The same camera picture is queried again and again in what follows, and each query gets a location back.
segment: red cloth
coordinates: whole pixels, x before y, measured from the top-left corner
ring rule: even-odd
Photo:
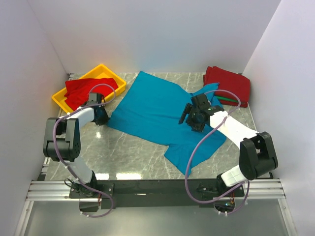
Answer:
[[[69,80],[65,82],[65,87],[67,88],[67,93],[65,94],[67,98],[65,100],[66,104],[75,111],[79,106],[88,101],[89,91],[98,84],[110,85],[115,90],[118,88],[113,78]],[[100,93],[106,97],[113,90],[108,86],[98,86],[92,92]]]
[[[251,82],[245,76],[223,70],[216,66],[208,66],[203,82],[203,85],[219,83],[218,89],[231,91],[240,98],[242,102],[241,107],[248,106],[248,101],[250,99]],[[217,91],[215,92],[215,95],[236,100],[234,96],[226,92]],[[237,106],[237,103],[234,102],[223,100],[220,100],[220,102],[226,105]]]

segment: white panel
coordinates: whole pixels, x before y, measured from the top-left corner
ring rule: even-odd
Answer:
[[[29,0],[68,73],[243,72],[280,0]]]
[[[273,138],[299,235],[315,235],[315,1],[282,0],[244,75],[258,130]]]
[[[32,179],[40,174],[51,95],[66,73],[25,0],[0,3],[0,231],[14,234]]]

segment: yellow plastic bin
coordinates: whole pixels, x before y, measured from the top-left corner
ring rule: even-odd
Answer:
[[[82,77],[80,79],[86,79],[86,78],[95,78],[95,79],[101,79],[101,78],[113,78],[117,85],[118,88],[115,90],[116,95],[118,96],[121,94],[123,91],[126,89],[126,81],[120,78],[117,74],[115,74],[113,71],[108,69],[105,65],[100,64]],[[66,97],[64,96],[67,93],[67,89],[63,88],[59,92],[55,93],[52,96],[52,99],[54,102],[58,104],[58,106],[61,107],[66,113],[68,112],[73,112],[73,110],[66,104],[65,100]],[[112,92],[110,95],[105,97],[105,101],[110,101],[114,97],[114,92]]]

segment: blue cloth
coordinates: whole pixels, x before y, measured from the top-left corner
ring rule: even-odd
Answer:
[[[169,145],[165,157],[185,174],[189,157],[197,143],[212,130],[205,126],[195,132],[186,122],[178,124],[191,97],[218,88],[218,83],[188,93],[179,85],[140,71],[130,90],[113,112],[108,126],[153,143]],[[220,105],[213,93],[207,94],[212,106]],[[219,131],[197,150],[191,168],[207,160],[224,143]]]

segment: gray marble surface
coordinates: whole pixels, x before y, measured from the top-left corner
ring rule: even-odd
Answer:
[[[203,85],[203,73],[152,74],[179,84],[187,92],[195,92]],[[109,115],[123,99],[137,74],[120,73],[119,76],[126,80],[126,90],[106,106]],[[226,105],[224,108],[227,111],[232,109]],[[239,108],[232,116],[247,127],[255,129],[249,108]],[[164,157],[167,148],[168,146],[151,143],[106,125],[88,123],[81,130],[81,156],[98,179],[184,178]],[[237,165],[238,160],[238,148],[227,139],[211,158],[192,169],[190,178],[214,178]],[[70,174],[59,162],[50,162],[45,180],[64,180],[68,177]]]

